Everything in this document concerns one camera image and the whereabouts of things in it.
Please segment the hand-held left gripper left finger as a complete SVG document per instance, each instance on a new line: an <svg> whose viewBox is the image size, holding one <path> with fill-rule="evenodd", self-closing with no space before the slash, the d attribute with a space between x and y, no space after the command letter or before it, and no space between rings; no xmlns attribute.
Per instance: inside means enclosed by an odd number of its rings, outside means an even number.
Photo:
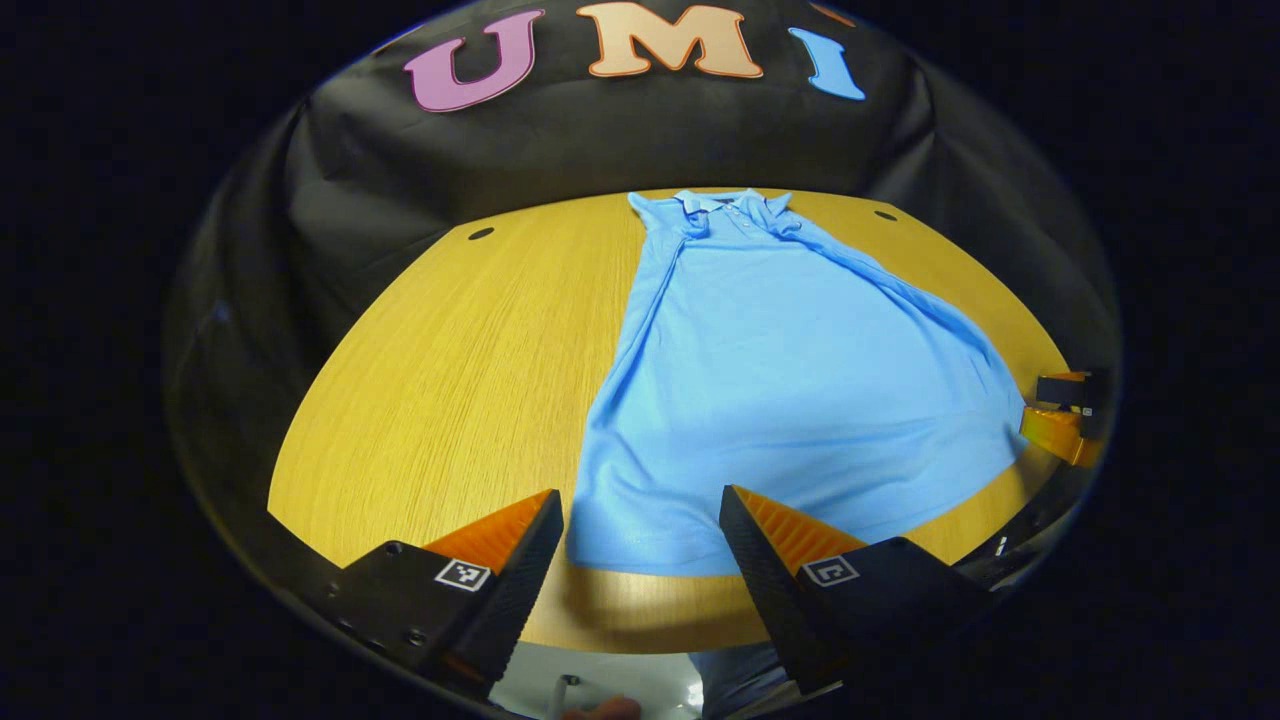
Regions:
<svg viewBox="0 0 1280 720"><path fill-rule="evenodd" d="M564 530L544 489L424 546L389 539L317 584L317 612L394 665L484 701L509 665Z"/></svg>

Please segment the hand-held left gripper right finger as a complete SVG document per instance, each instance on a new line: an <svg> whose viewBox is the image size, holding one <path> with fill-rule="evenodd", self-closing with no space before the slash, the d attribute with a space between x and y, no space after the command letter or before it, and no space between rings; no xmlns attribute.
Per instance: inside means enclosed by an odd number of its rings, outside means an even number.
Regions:
<svg viewBox="0 0 1280 720"><path fill-rule="evenodd" d="M724 487L719 528L803 693L900 682L997 601L905 537L868 544L741 486Z"/></svg>

